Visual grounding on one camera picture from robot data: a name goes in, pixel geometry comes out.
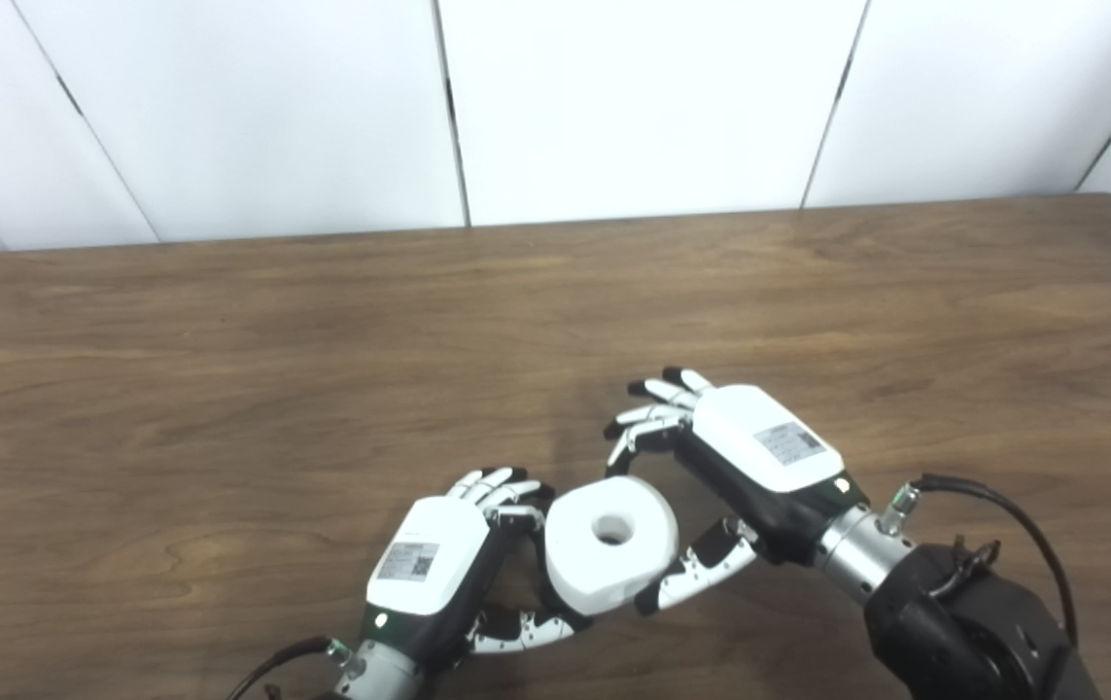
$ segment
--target robotic finger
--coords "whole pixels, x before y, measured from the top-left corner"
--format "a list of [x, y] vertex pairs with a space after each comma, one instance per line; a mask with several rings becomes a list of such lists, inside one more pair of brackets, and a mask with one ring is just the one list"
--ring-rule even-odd
[[641, 614], [652, 616], [723, 583], [758, 558], [755, 540], [758, 532], [740, 518], [723, 518], [698, 537], [662, 578], [642, 589], [633, 606]]

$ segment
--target white finger segment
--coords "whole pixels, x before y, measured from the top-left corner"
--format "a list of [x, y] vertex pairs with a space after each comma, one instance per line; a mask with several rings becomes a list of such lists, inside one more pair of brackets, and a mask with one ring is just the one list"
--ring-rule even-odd
[[486, 494], [492, 492], [496, 488], [501, 487], [506, 483], [508, 479], [511, 479], [511, 467], [501, 467], [498, 470], [493, 470], [488, 474], [484, 474], [479, 482], [468, 489], [464, 493], [464, 500], [470, 503], [477, 503], [481, 501], [481, 498]]
[[486, 498], [481, 498], [481, 500], [478, 501], [478, 506], [484, 510], [490, 506], [516, 503], [516, 501], [520, 501], [521, 498], [524, 498], [541, 488], [542, 482], [538, 481], [538, 479], [529, 479], [529, 481], [520, 481], [516, 483], [506, 483], [488, 493]]
[[448, 491], [447, 494], [452, 498], [462, 497], [464, 496], [464, 492], [468, 491], [470, 487], [473, 487], [474, 483], [479, 482], [480, 479], [481, 479], [481, 470], [472, 470], [470, 473], [467, 473], [461, 478], [459, 478], [459, 481], [452, 484], [452, 489], [450, 489], [450, 491]]

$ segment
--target qr code label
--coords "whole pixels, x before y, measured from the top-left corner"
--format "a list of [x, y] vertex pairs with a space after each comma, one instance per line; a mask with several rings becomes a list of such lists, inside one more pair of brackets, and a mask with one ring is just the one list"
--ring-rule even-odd
[[378, 580], [412, 580], [421, 583], [430, 574], [434, 557], [439, 553], [439, 544], [421, 541], [396, 541], [382, 559], [382, 569]]
[[828, 451], [815, 436], [795, 422], [770, 427], [754, 434], [754, 440], [763, 443], [763, 448], [785, 467]]

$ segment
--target black cable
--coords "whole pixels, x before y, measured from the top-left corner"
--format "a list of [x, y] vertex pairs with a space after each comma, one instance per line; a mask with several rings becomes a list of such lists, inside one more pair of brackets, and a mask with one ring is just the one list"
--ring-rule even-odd
[[991, 501], [1001, 509], [1004, 509], [1018, 523], [1025, 528], [1034, 543], [1039, 546], [1039, 552], [1043, 554], [1043, 561], [1048, 562], [1048, 568], [1052, 569], [1052, 577], [1057, 580], [1057, 590], [1061, 592], [1061, 616], [1065, 618], [1065, 634], [1069, 637], [1071, 646], [1078, 647], [1078, 612], [1074, 611], [1074, 593], [1069, 588], [1069, 577], [1065, 576], [1065, 568], [1061, 566], [1061, 559], [1057, 557], [1057, 550], [1052, 549], [1052, 543], [1043, 536], [1039, 526], [1030, 519], [1030, 516], [1013, 501], [1009, 501], [1002, 493], [993, 491], [982, 483], [971, 481], [968, 478], [951, 478], [951, 476], [940, 476], [924, 473], [922, 478], [911, 483], [911, 487], [919, 491], [947, 491], [950, 493], [962, 493], [982, 498]]
[[227, 696], [227, 700], [239, 700], [249, 688], [252, 688], [254, 682], [261, 681], [263, 674], [272, 672], [279, 666], [287, 664], [288, 661], [299, 659], [300, 657], [326, 654], [333, 647], [334, 641], [329, 637], [310, 637], [309, 639], [301, 639], [301, 641], [294, 642], [289, 647], [283, 647], [279, 651], [276, 651], [274, 656], [267, 659], [266, 663], [252, 669], [252, 672], [248, 673], [244, 680], [240, 681], [239, 686], [236, 686], [236, 690], [231, 690], [231, 694]]

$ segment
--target black fingertip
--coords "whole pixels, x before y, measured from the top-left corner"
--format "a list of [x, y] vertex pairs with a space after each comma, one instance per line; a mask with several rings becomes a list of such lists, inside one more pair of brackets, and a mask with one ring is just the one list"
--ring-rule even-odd
[[683, 371], [684, 368], [673, 368], [673, 367], [663, 368], [663, 380], [670, 381], [672, 382], [672, 384], [675, 386], [684, 386], [684, 381], [682, 380], [682, 378], [680, 378], [680, 372]]
[[654, 612], [658, 612], [658, 589], [662, 586], [663, 581], [657, 580], [654, 583], [641, 589], [641, 592], [633, 599], [633, 607], [637, 608], [637, 611], [644, 617], [653, 616]]
[[572, 628], [573, 633], [590, 629], [590, 626], [594, 623], [594, 618], [582, 616], [580, 612], [573, 612], [572, 610], [560, 612], [560, 617], [563, 618], [564, 623], [568, 623], [568, 627]]
[[527, 498], [537, 498], [539, 501], [553, 501], [556, 499], [556, 488], [546, 483], [538, 487], [538, 491], [529, 493]]

